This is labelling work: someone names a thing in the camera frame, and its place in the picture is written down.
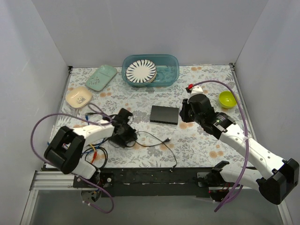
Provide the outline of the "black power adapter brick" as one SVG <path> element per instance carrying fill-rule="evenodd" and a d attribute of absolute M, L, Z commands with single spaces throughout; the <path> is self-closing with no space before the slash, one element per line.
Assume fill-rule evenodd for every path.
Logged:
<path fill-rule="evenodd" d="M 114 134 L 109 138 L 109 141 L 122 148 L 129 147 L 128 144 L 137 140 L 136 133 L 129 134 Z"/>

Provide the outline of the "black network switch box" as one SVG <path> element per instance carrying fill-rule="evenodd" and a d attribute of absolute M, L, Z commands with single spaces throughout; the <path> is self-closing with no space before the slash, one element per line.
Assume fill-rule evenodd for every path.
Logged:
<path fill-rule="evenodd" d="M 153 105 L 150 113 L 150 122 L 164 124 L 178 124 L 179 108 Z"/>

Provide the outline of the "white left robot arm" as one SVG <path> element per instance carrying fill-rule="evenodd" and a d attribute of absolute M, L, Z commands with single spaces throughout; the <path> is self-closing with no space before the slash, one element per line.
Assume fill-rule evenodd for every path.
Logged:
<path fill-rule="evenodd" d="M 108 139 L 122 148 L 128 147 L 137 140 L 136 130 L 129 125 L 132 116 L 130 111 L 122 108 L 112 120 L 105 116 L 100 125 L 89 124 L 74 129 L 63 126 L 50 142 L 44 157 L 64 174 L 74 173 L 91 179 L 97 169 L 82 158 L 83 148 L 100 139 Z"/>

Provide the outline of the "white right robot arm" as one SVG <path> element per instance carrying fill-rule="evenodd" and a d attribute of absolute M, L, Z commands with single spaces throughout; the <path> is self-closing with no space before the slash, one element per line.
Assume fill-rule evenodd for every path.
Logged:
<path fill-rule="evenodd" d="M 269 202 L 279 205 L 298 185 L 300 165 L 296 160 L 285 160 L 247 138 L 230 116 L 214 110 L 204 94 L 184 99 L 180 117 L 184 122 L 196 122 L 250 162 L 255 170 L 245 169 L 240 184 L 256 189 Z"/>

